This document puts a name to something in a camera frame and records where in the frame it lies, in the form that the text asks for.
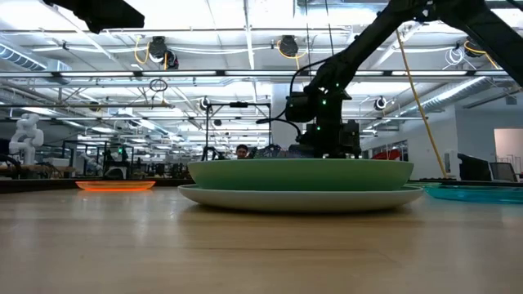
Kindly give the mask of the transparent teal plate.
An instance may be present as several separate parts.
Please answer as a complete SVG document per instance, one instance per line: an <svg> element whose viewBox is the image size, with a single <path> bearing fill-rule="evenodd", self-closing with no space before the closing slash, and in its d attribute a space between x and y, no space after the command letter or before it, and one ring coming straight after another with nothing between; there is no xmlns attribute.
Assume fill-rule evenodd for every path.
<svg viewBox="0 0 523 294"><path fill-rule="evenodd" d="M424 189L433 198L444 200L523 205L523 188L517 187L439 185Z"/></svg>

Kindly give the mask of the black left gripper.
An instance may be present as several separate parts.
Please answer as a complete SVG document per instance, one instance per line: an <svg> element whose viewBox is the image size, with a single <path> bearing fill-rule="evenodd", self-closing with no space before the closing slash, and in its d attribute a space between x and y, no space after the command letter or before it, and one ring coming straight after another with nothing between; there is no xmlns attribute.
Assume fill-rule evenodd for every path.
<svg viewBox="0 0 523 294"><path fill-rule="evenodd" d="M49 7L63 7L83 20L92 33L105 29L140 29L145 16L124 0L98 0L97 14L90 1L42 0Z"/></svg>

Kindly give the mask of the transparent orange plate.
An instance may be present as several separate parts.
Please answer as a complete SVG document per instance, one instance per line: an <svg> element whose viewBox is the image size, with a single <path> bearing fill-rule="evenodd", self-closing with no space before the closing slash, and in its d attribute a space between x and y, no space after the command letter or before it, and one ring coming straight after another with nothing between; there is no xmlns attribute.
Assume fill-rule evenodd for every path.
<svg viewBox="0 0 523 294"><path fill-rule="evenodd" d="M154 180L81 180L75 184L91 192L135 192L151 189Z"/></svg>

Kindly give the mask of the black frame robot cell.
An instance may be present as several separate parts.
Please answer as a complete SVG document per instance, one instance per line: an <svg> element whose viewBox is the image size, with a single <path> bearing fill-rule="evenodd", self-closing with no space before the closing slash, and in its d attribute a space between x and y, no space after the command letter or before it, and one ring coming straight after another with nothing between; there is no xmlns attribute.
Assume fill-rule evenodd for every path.
<svg viewBox="0 0 523 294"><path fill-rule="evenodd" d="M210 149L209 146L209 123L214 114L217 114L223 107L229 107L229 108L236 108L236 109L243 109L248 107L254 107L255 109L259 109L260 106L265 106L268 108L268 112L262 114L265 116L265 118L273 118L272 111L271 111L271 103L255 103L255 102L244 102L244 101L236 101L236 102L229 102L229 103L211 103L208 102L207 108L205 109L205 145L203 147L203 155L201 157L202 161L206 161L208 159L208 150Z"/></svg>

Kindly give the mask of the green plastic plate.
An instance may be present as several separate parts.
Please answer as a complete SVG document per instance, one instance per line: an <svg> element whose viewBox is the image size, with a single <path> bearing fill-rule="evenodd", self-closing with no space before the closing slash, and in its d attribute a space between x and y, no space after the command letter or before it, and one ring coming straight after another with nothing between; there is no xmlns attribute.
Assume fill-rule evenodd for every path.
<svg viewBox="0 0 523 294"><path fill-rule="evenodd" d="M266 158L193 162L204 189L261 191L392 191L404 186L413 164L374 159Z"/></svg>

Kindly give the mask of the white-based mobile robot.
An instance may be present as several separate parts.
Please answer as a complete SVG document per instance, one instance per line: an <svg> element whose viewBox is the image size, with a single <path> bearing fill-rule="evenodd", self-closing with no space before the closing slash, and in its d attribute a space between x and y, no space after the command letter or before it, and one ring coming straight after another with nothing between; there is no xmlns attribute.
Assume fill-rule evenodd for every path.
<svg viewBox="0 0 523 294"><path fill-rule="evenodd" d="M104 145L102 177L106 180L130 180L134 161L134 148L130 145L109 143Z"/></svg>

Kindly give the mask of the pale blue-grey large plate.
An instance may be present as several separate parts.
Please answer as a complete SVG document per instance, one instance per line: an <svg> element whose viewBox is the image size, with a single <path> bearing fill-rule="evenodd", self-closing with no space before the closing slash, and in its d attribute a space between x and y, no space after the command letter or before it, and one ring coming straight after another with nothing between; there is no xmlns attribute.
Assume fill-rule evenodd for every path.
<svg viewBox="0 0 523 294"><path fill-rule="evenodd" d="M254 212L339 213L367 212L403 206L417 200L424 190L404 186L395 191L261 191L204 189L181 185L180 193L210 207Z"/></svg>

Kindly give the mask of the grey mesh office chair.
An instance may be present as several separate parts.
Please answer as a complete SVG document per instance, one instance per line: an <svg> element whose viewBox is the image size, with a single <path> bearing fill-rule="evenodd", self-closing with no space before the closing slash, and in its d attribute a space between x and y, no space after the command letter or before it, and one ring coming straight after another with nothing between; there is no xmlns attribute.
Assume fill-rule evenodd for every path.
<svg viewBox="0 0 523 294"><path fill-rule="evenodd" d="M517 176L510 163L490 163L490 170L494 180L517 182Z"/></svg>

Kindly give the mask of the black office chair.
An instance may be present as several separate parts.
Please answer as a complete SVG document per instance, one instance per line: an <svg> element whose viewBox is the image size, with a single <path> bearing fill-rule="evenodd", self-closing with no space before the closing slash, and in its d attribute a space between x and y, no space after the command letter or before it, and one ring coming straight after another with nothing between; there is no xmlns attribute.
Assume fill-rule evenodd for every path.
<svg viewBox="0 0 523 294"><path fill-rule="evenodd" d="M489 163L483 159L458 153L459 176L461 180L492 181Z"/></svg>

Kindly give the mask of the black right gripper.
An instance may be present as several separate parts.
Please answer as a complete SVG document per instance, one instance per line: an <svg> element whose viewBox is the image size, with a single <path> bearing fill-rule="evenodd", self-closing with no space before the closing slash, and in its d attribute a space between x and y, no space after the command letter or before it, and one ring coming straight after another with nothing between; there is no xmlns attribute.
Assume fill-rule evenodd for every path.
<svg viewBox="0 0 523 294"><path fill-rule="evenodd" d="M317 90L307 95L317 98L316 116L305 122L306 131L288 150L305 158L358 158L360 125L354 119L342 119L342 102L351 97L343 90Z"/></svg>

